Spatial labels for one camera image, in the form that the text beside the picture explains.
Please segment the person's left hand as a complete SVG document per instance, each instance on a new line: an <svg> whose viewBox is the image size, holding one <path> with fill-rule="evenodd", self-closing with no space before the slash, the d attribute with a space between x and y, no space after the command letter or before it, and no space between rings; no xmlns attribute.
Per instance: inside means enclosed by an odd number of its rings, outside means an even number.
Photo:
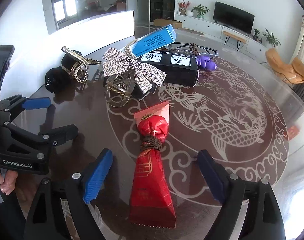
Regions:
<svg viewBox="0 0 304 240"><path fill-rule="evenodd" d="M7 171L5 177L0 173L0 189L7 196L13 192L18 173L16 171Z"/></svg>

